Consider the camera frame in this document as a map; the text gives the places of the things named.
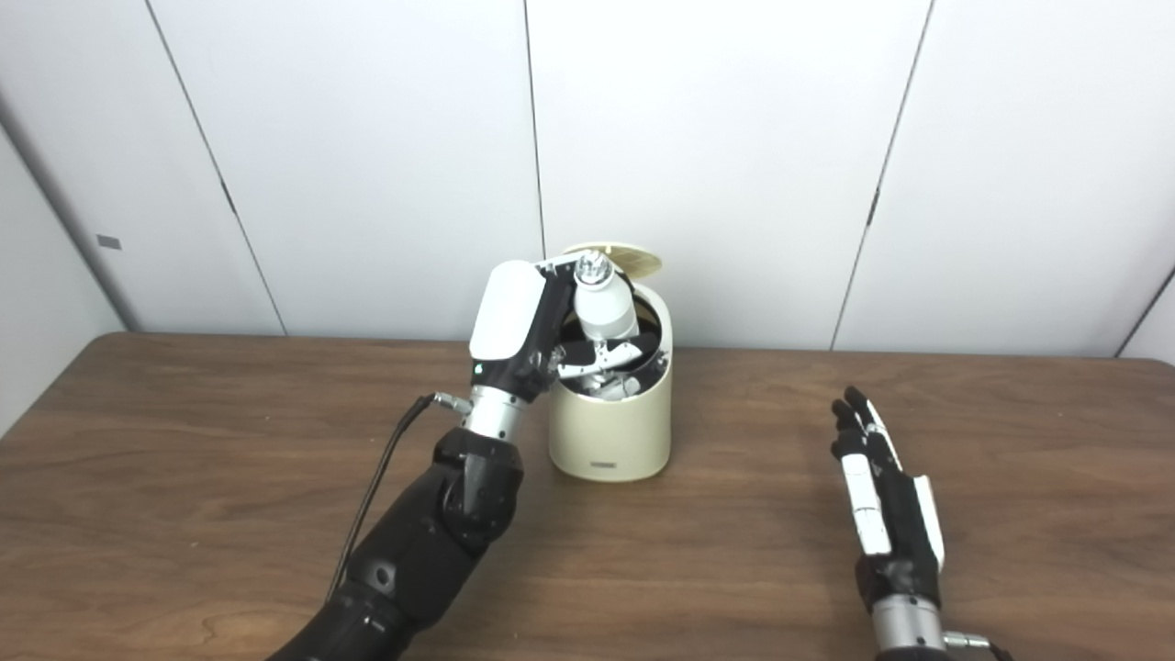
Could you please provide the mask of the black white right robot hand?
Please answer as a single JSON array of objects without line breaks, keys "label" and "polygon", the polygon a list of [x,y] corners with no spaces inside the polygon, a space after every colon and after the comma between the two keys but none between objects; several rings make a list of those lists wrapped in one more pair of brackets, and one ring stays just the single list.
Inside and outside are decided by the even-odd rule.
[{"label": "black white right robot hand", "polygon": [[906,472],[881,414],[860,389],[845,389],[832,413],[831,453],[841,468],[860,544],[857,594],[866,611],[889,598],[944,606],[944,531],[929,477]]}]

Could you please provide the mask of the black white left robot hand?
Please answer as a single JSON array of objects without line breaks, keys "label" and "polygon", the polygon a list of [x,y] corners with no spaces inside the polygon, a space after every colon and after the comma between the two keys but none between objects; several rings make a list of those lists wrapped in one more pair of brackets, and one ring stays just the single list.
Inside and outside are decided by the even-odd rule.
[{"label": "black white left robot hand", "polygon": [[634,284],[600,250],[501,263],[469,342],[471,385],[530,403],[553,382],[634,371],[662,344],[659,333],[642,331],[634,305]]}]

